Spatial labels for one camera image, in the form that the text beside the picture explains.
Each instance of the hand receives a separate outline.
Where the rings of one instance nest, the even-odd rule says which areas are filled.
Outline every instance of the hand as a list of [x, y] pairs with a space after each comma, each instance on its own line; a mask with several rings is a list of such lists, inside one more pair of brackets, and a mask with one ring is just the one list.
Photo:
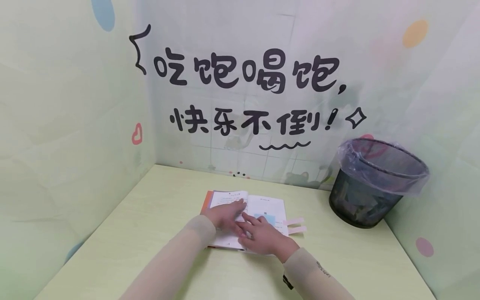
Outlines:
[[209, 218], [215, 228], [232, 231], [239, 237], [246, 237], [243, 230], [235, 223], [235, 218], [245, 209], [247, 203], [240, 199], [230, 204], [223, 204], [205, 209], [201, 215]]
[[242, 217], [245, 222], [236, 222], [237, 225], [252, 235], [251, 239], [247, 237], [239, 238], [239, 243], [243, 247], [258, 254], [273, 254], [282, 263], [286, 262], [300, 248], [294, 240], [284, 236], [270, 225], [265, 217], [261, 216], [256, 219], [246, 213], [243, 213]]

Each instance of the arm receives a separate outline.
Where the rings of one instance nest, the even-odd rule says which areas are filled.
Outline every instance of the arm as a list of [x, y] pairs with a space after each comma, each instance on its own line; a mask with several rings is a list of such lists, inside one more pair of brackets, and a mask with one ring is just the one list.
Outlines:
[[173, 299], [197, 254], [214, 239], [216, 228], [245, 236], [234, 219], [246, 205], [240, 200], [194, 217], [152, 258], [119, 300]]
[[355, 300], [304, 248], [283, 264], [285, 277], [304, 300]]
[[304, 248], [282, 235], [261, 216], [258, 219], [243, 213], [247, 222], [237, 222], [253, 239], [240, 237], [239, 242], [259, 254], [275, 255], [285, 268], [285, 277], [304, 300], [355, 300], [327, 273]]

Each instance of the mesh trash can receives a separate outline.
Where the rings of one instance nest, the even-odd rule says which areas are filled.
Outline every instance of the mesh trash can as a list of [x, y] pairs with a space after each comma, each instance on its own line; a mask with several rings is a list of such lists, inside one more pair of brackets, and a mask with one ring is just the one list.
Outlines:
[[338, 148], [338, 159], [330, 206], [359, 228], [377, 225], [404, 195], [418, 195], [430, 176], [418, 157], [378, 140], [348, 140]]

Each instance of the beige sleeve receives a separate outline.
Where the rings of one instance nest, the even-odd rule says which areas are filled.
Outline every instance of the beige sleeve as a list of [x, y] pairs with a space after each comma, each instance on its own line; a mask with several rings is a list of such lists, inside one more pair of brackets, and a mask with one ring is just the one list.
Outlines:
[[152, 258], [120, 300], [174, 299], [197, 254], [213, 240], [215, 232], [205, 216], [190, 220]]
[[304, 248], [295, 251], [283, 267], [285, 277], [304, 300], [355, 300]]

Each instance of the desk surface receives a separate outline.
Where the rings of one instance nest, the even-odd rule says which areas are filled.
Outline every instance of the desk surface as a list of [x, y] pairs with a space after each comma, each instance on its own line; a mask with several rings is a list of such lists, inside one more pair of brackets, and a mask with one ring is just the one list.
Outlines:
[[[287, 217], [305, 218], [294, 237], [357, 300], [434, 300], [387, 224], [358, 229], [328, 205], [329, 192], [154, 166], [40, 292], [36, 300], [117, 300], [193, 216], [208, 190], [245, 190], [285, 200]], [[273, 257], [207, 249], [178, 299], [300, 299]]]

